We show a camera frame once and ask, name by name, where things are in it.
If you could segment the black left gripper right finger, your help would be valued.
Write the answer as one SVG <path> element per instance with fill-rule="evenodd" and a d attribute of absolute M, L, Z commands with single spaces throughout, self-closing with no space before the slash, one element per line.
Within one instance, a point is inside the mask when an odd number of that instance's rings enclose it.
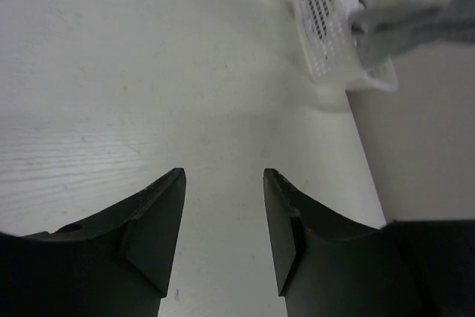
<path fill-rule="evenodd" d="M 289 316 L 472 316 L 474 222 L 375 229 L 263 173 L 279 296 Z"/>

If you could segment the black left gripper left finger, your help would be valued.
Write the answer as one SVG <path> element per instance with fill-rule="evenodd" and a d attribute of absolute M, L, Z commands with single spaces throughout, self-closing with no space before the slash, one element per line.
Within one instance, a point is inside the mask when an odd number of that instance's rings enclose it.
<path fill-rule="evenodd" d="M 175 168 L 56 232 L 1 235 L 3 316 L 156 316 L 186 194 Z"/>

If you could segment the grey tank top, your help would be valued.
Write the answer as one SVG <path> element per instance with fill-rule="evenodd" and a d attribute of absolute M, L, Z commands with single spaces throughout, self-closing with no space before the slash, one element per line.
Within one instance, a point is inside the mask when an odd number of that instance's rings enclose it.
<path fill-rule="evenodd" d="M 373 68 L 420 45 L 474 43 L 474 0 L 414 1 L 370 7 L 349 17 L 361 66 Z"/>

